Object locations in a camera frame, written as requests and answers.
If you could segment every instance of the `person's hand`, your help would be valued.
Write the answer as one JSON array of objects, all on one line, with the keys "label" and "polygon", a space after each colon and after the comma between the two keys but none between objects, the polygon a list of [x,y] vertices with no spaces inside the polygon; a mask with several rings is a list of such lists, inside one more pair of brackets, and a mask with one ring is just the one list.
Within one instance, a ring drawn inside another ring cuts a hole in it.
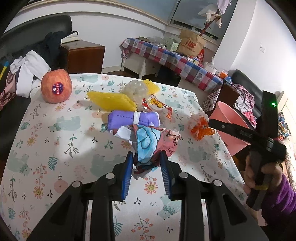
[{"label": "person's hand", "polygon": [[[262,173],[271,174],[272,180],[270,182],[268,191],[273,192],[280,184],[282,179],[283,170],[278,163],[267,163],[261,168]],[[245,171],[241,171],[242,178],[244,179],[244,191],[246,194],[250,194],[251,189],[255,187],[255,175],[251,168],[250,156],[246,158]]]}]

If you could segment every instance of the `pink trash can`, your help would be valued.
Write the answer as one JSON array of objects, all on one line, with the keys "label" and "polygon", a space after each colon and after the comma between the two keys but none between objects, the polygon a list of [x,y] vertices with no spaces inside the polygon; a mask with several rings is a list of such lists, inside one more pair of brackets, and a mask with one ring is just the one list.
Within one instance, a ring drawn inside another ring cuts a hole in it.
[{"label": "pink trash can", "polygon": [[[211,114],[210,119],[215,119],[215,120],[219,120],[219,121],[223,121],[231,124],[237,124],[249,129],[248,125],[239,116],[239,114],[236,113],[236,111],[232,109],[230,106],[228,106],[227,104],[221,101],[216,103],[216,108]],[[228,135],[224,132],[221,132],[221,131],[217,131],[217,132],[219,133],[221,139],[225,143],[231,156],[235,155],[241,149],[249,145],[249,143],[244,142],[240,139],[237,139],[236,137]]]}]

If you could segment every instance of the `light switch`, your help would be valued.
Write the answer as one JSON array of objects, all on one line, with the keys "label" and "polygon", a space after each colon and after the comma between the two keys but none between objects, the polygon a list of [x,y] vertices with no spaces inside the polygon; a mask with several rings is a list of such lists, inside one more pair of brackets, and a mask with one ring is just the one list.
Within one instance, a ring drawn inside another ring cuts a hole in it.
[{"label": "light switch", "polygon": [[265,48],[261,45],[260,46],[260,51],[262,52],[262,53],[265,53]]}]

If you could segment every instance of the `metal screw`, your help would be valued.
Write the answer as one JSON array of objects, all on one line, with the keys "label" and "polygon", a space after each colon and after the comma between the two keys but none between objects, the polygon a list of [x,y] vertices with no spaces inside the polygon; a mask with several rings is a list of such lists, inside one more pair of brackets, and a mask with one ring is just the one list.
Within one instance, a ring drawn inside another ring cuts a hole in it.
[{"label": "metal screw", "polygon": [[80,182],[79,181],[75,181],[75,182],[73,182],[72,183],[72,187],[74,187],[74,188],[78,188],[78,187],[80,187]]},{"label": "metal screw", "polygon": [[106,174],[107,179],[113,179],[114,177],[115,175],[112,172]]},{"label": "metal screw", "polygon": [[222,186],[222,182],[220,180],[215,180],[214,185],[217,187],[220,187],[220,186]]},{"label": "metal screw", "polygon": [[179,177],[181,177],[181,178],[187,178],[188,177],[188,173],[186,173],[186,172],[180,172],[179,173]]}]

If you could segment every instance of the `white plastic container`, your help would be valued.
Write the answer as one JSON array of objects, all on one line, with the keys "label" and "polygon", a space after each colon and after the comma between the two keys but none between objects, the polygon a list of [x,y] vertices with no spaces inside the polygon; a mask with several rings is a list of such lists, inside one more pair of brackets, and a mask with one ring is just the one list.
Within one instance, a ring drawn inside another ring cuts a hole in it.
[{"label": "white plastic container", "polygon": [[215,74],[216,71],[217,71],[217,70],[216,70],[213,66],[211,66],[210,63],[208,63],[208,62],[205,62],[205,63],[204,63],[204,69],[205,69],[206,71],[210,72],[211,74]]}]

